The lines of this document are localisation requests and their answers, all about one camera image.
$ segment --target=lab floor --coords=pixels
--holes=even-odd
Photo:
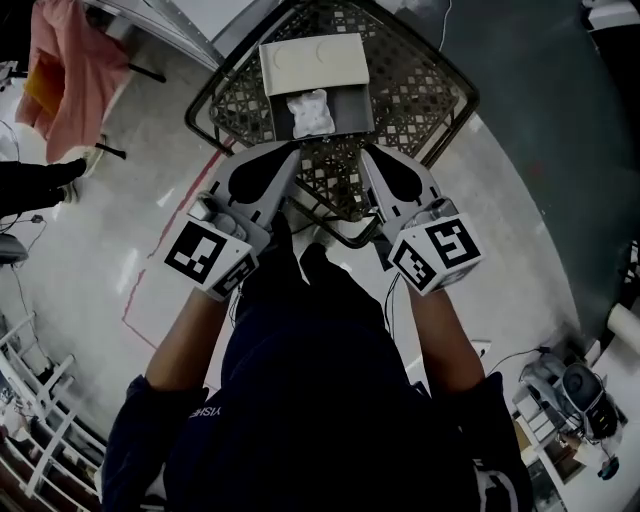
[[[111,145],[127,151],[127,160],[105,155],[95,172],[80,180],[79,203],[43,211],[47,228],[17,270],[27,308],[37,313],[44,351],[57,361],[75,356],[80,416],[105,435],[129,381],[144,372],[189,292],[159,271],[150,255],[224,158],[183,122],[209,71],[154,40],[134,62],[165,73],[168,82],[133,76],[107,119],[104,132]],[[0,95],[0,118],[16,130],[22,161],[43,163],[44,143],[30,128],[13,123],[19,95],[19,90]],[[7,145],[3,134],[0,149]],[[492,342],[483,357],[485,368],[575,327],[575,306],[547,228],[479,117],[470,120],[432,171],[443,193],[471,215],[487,252],[472,274],[449,289],[469,337]],[[292,219],[293,229],[302,225],[303,220]],[[41,226],[18,224],[11,233],[29,245]],[[298,252],[311,231],[296,237]],[[372,246],[352,251],[336,244],[329,258],[384,302],[394,272],[382,272]],[[24,309],[9,267],[0,269],[0,290],[0,310],[15,323]],[[419,347],[402,283],[394,309],[395,340],[410,366]],[[207,376],[213,389],[230,331],[227,321]],[[28,339],[28,330],[23,332]],[[508,398],[524,360],[501,365]],[[419,364],[411,368],[412,380],[422,377]]]

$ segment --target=pink cloth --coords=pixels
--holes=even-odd
[[[52,57],[64,68],[64,94],[55,116],[29,94],[16,121],[34,127],[47,141],[47,162],[75,146],[100,140],[104,114],[129,72],[129,59],[110,37],[89,25],[77,0],[38,0],[31,17],[29,71]]]

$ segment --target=black pants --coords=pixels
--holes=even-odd
[[[64,200],[60,187],[86,169],[82,159],[53,165],[0,162],[0,218],[55,206]]]
[[[284,215],[273,220],[275,242],[260,256],[260,267],[242,285],[236,319],[259,302],[305,303],[321,314],[354,320],[371,328],[384,329],[380,303],[371,297],[351,275],[331,263],[325,249],[311,244],[300,258],[293,253],[291,231]],[[309,284],[300,273],[304,271]]]

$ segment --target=white tissue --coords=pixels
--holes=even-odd
[[[336,125],[327,105],[327,91],[316,89],[295,98],[287,98],[289,111],[295,117],[293,137],[335,133]]]

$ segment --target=machine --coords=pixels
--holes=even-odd
[[[483,259],[468,215],[441,197],[431,173],[399,151],[359,154],[367,197],[393,249],[389,262],[421,295],[461,279]],[[162,264],[222,301],[258,266],[300,166],[293,142],[254,146],[221,164],[212,188],[174,223]]]

